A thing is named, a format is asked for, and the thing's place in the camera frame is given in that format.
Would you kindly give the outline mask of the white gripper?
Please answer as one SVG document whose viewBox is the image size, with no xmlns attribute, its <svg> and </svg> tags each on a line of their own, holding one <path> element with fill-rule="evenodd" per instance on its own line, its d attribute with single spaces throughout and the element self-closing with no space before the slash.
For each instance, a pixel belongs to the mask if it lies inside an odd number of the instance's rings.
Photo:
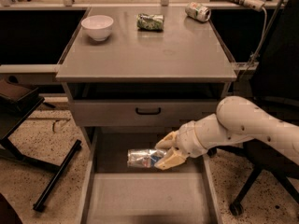
<svg viewBox="0 0 299 224">
<path fill-rule="evenodd" d="M 166 135 L 155 145 L 155 148 L 165 152 L 164 156 L 154 164 L 160 170 L 168 170 L 181 165 L 188 157 L 197 158 L 207 153 L 207 149 L 197 137 L 195 121 L 185 123 L 177 132 Z"/>
</svg>

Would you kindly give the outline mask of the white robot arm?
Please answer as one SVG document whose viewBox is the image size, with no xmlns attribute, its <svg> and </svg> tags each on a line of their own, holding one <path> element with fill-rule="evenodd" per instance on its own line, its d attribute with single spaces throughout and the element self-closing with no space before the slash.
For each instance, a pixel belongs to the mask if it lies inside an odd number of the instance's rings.
<svg viewBox="0 0 299 224">
<path fill-rule="evenodd" d="M 169 133 L 156 144 L 166 154 L 155 163 L 167 170 L 197 158 L 211 148 L 229 146 L 257 139 L 289 160 L 299 164 L 299 127 L 277 119 L 253 102 L 229 96 L 219 102 L 216 112 L 192 120 Z"/>
</svg>

